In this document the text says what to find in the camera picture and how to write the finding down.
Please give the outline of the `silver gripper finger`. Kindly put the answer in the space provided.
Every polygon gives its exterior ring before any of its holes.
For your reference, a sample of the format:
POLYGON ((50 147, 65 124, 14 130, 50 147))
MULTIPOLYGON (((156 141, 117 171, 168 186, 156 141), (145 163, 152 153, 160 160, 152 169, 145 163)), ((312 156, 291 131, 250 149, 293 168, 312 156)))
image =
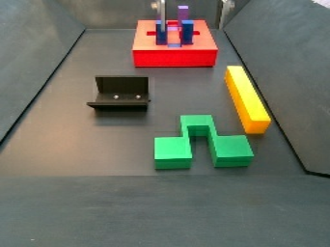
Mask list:
POLYGON ((152 8, 158 12, 158 20, 166 21, 166 0, 156 0, 152 8))
POLYGON ((220 28, 224 28, 226 17, 234 8, 236 8, 236 0, 222 0, 222 13, 221 13, 220 28))

